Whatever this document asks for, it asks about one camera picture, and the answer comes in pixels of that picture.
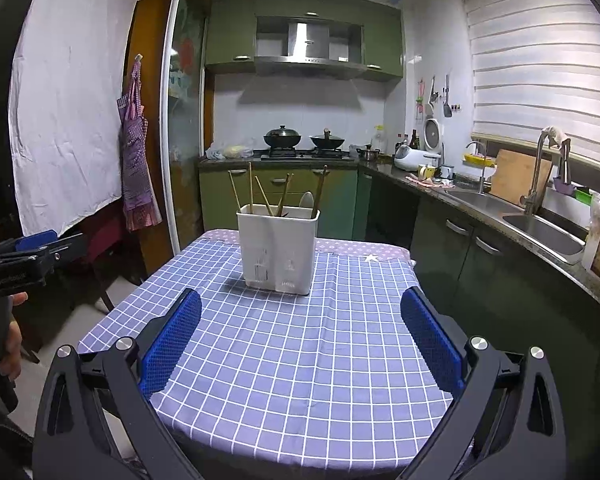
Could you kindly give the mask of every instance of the window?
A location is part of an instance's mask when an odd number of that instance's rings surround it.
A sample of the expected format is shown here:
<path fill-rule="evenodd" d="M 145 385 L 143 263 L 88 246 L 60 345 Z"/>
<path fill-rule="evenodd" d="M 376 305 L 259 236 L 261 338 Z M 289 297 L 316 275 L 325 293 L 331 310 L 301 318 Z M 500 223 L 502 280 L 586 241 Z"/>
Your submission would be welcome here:
<path fill-rule="evenodd" d="M 590 0 L 464 0 L 474 132 L 538 140 L 559 126 L 600 163 L 600 15 Z"/>

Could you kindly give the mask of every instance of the cooking pot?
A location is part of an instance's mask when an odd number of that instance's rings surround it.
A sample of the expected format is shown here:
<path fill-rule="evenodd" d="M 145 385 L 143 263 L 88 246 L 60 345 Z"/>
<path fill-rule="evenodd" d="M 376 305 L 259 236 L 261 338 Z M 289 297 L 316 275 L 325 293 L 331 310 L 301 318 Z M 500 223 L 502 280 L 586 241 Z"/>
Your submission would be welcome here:
<path fill-rule="evenodd" d="M 300 134 L 283 124 L 275 130 L 270 130 L 264 136 L 264 141 L 272 148 L 292 148 L 300 142 Z"/>
<path fill-rule="evenodd" d="M 344 139 L 332 136 L 327 128 L 324 129 L 323 135 L 312 136 L 311 140 L 319 150 L 335 150 L 344 142 Z"/>
<path fill-rule="evenodd" d="M 380 150 L 372 150 L 371 144 L 368 144 L 364 150 L 358 148 L 356 151 L 360 156 L 360 160 L 364 160 L 366 162 L 377 162 L 378 156 L 380 155 Z"/>

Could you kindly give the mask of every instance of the white utensil holder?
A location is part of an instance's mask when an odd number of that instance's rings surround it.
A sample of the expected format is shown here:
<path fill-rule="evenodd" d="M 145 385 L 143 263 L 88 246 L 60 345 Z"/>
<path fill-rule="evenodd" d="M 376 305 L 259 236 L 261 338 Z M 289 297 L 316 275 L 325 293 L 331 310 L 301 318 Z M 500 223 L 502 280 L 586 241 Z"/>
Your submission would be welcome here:
<path fill-rule="evenodd" d="M 242 270 L 247 286 L 305 296 L 311 290 L 315 268 L 315 234 L 318 218 L 311 210 L 285 207 L 286 217 L 269 216 L 267 207 L 249 205 L 238 217 Z"/>

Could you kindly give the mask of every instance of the cutting board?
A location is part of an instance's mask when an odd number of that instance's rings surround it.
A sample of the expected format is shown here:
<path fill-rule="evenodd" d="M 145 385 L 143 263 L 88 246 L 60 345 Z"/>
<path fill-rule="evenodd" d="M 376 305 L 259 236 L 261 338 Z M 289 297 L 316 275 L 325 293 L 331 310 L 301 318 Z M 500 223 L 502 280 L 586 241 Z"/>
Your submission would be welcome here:
<path fill-rule="evenodd" d="M 534 156 L 500 150 L 496 157 L 496 172 L 491 177 L 491 194 L 523 207 L 520 203 L 520 197 L 529 193 L 534 178 L 535 165 L 536 158 Z M 551 165 L 550 160 L 543 159 L 540 162 L 538 200 L 536 201 L 538 205 L 542 203 L 544 188 L 551 172 Z"/>

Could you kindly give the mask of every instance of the metal screw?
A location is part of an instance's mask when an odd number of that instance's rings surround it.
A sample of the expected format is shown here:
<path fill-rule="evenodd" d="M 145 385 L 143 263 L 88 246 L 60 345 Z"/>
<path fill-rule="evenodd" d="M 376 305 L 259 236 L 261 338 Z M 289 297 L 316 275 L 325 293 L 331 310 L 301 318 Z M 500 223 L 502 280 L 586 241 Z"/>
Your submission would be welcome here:
<path fill-rule="evenodd" d="M 118 350 L 129 350 L 131 345 L 134 343 L 134 340 L 130 337 L 121 337 L 116 341 L 116 348 Z"/>
<path fill-rule="evenodd" d="M 476 337 L 472 337 L 471 346 L 474 347 L 476 350 L 484 350 L 485 348 L 487 348 L 487 346 L 489 346 L 489 343 L 487 343 L 487 340 L 485 338 L 477 335 Z"/>
<path fill-rule="evenodd" d="M 544 357 L 544 350 L 542 350 L 539 346 L 532 346 L 531 355 L 536 359 L 542 359 Z"/>
<path fill-rule="evenodd" d="M 62 345 L 56 354 L 58 357 L 67 357 L 71 353 L 71 347 L 69 345 Z"/>

